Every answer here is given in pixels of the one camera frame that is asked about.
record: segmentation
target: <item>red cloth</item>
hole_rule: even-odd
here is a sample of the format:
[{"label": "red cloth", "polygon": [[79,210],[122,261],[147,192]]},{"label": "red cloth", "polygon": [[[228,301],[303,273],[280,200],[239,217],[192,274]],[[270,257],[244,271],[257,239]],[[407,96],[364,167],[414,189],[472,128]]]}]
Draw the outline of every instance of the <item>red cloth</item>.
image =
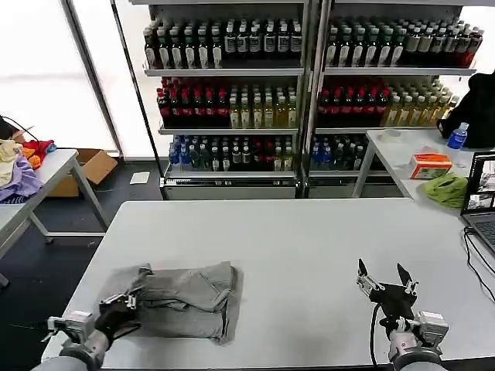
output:
[{"label": "red cloth", "polygon": [[54,141],[26,141],[22,143],[24,148],[34,149],[34,155],[39,156],[41,162],[45,159],[46,149],[55,143]]}]

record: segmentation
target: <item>cardboard box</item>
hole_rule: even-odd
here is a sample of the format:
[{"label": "cardboard box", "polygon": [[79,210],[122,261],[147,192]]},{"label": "cardboard box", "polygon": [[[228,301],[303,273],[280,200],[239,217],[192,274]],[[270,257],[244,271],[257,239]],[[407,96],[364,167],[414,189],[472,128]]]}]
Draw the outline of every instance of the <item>cardboard box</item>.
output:
[{"label": "cardboard box", "polygon": [[[117,161],[100,149],[77,149],[77,161],[90,184],[97,186],[117,166]],[[78,197],[79,188],[72,175],[66,175],[48,197]]]}]

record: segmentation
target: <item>beverage display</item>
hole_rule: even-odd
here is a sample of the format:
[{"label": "beverage display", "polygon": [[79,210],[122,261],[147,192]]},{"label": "beverage display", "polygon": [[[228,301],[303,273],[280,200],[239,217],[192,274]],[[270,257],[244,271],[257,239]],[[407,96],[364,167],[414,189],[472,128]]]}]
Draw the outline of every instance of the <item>beverage display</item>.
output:
[{"label": "beverage display", "polygon": [[228,61],[238,65],[239,60],[299,61],[302,54],[297,19],[229,19],[227,23],[155,19],[143,36],[150,69],[224,68]]},{"label": "beverage display", "polygon": [[336,18],[326,66],[470,66],[484,31],[459,19]]},{"label": "beverage display", "polygon": [[169,162],[173,171],[183,172],[291,172],[293,148],[292,136],[241,140],[234,136],[177,135],[169,146]]},{"label": "beverage display", "polygon": [[156,90],[165,128],[297,128],[293,87],[203,86],[162,79]]},{"label": "beverage display", "polygon": [[407,80],[348,78],[324,86],[318,106],[318,128],[436,126],[447,118],[459,97],[438,80],[415,84]]},{"label": "beverage display", "polygon": [[316,135],[313,138],[310,170],[357,171],[363,162],[365,135]]}]

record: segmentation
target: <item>laptop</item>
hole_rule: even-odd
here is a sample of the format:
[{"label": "laptop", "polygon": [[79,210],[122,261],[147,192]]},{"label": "laptop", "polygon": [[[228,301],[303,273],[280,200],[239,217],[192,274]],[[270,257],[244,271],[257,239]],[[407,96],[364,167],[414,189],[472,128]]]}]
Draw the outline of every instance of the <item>laptop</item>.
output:
[{"label": "laptop", "polygon": [[495,251],[495,152],[475,152],[461,217]]}]

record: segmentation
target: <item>laptop screen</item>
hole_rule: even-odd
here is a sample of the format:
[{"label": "laptop screen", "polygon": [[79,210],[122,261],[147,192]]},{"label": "laptop screen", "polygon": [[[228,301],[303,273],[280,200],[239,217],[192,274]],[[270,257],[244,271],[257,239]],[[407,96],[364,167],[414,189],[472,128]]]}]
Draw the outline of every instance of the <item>laptop screen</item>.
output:
[{"label": "laptop screen", "polygon": [[465,213],[495,212],[495,152],[475,152],[464,199]]}]

